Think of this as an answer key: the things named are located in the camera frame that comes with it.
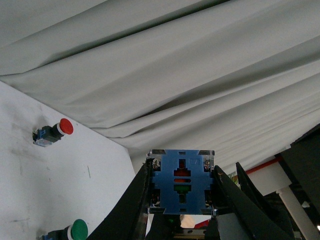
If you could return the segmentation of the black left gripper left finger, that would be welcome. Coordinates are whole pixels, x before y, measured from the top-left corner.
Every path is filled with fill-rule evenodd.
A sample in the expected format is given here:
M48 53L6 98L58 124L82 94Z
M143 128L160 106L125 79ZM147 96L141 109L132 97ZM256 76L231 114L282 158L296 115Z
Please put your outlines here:
M152 163L143 164L120 200L89 240L143 240L150 206Z

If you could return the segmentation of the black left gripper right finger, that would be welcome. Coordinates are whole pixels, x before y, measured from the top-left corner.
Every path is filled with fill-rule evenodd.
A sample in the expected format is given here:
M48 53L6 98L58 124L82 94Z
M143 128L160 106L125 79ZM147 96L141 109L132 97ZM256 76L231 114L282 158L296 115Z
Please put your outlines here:
M217 214L211 217L205 232L206 240L276 240L278 226L253 203L227 174L215 166L212 206Z

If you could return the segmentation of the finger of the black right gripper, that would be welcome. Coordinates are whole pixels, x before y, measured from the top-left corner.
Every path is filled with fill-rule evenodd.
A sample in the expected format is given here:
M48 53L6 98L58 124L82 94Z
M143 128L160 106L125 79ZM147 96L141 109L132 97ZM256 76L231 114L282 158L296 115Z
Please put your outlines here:
M241 190L255 205L262 210L278 227L280 227L291 240L295 239L291 220L282 207L271 205L258 191L239 162L236 163L238 182Z

